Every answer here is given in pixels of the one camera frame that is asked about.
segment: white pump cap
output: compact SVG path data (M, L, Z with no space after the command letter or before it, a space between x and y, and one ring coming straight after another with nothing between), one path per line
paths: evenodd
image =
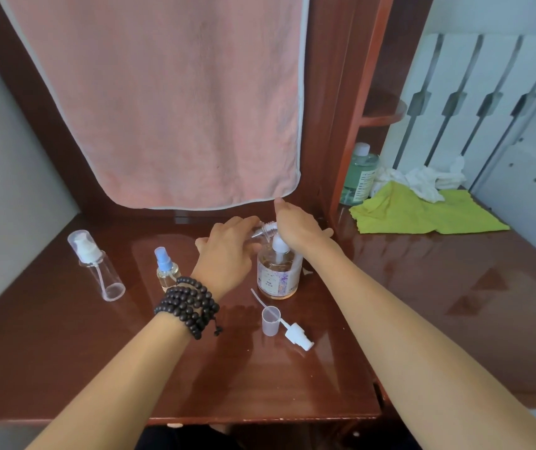
M96 263L103 256L88 230L77 230L68 236L68 243L82 263Z
M272 238L272 249L280 254L288 253L291 250L278 233Z
M358 142L355 144L353 154L355 156L368 156L370 153L370 145L365 142Z
M308 337L305 336L303 328L297 325L297 323L294 323L289 327L289 329L285 333L285 336L293 344L301 346L303 350L310 350L313 346L313 342L308 340Z

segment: pink towel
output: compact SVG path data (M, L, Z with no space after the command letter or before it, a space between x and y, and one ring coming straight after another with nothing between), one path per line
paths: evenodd
M297 186L308 0L2 3L114 202L217 209Z

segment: bottle label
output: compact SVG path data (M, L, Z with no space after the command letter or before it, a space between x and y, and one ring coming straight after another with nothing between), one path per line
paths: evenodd
M299 283L301 268L275 272L258 262L258 287L273 297L289 295Z
M362 203L368 198L370 189L372 188L372 182L374 181L375 170L365 170L360 174L360 181L357 184L357 189L353 195L353 202Z

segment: hand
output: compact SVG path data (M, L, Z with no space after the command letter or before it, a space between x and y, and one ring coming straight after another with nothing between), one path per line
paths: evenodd
M281 198L274 200L274 210L278 233L287 245L304 257L307 257L308 248L317 241L333 236L331 228L320 229L313 216Z
M191 276L201 281L220 299L237 287L251 270L251 255L261 249L259 243L243 245L259 218L234 217L225 224L217 223L209 237L197 238L199 260Z

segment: white tissue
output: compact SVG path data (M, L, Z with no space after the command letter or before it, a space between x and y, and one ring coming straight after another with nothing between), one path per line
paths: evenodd
M440 202L445 198L437 189L458 189L466 181L462 173L463 166L463 156L458 156L449 168L449 172L439 172L432 167L421 166L404 174L392 168L379 167L370 190L370 197L373 197L388 182L393 181L407 186L414 191L416 196L427 202Z

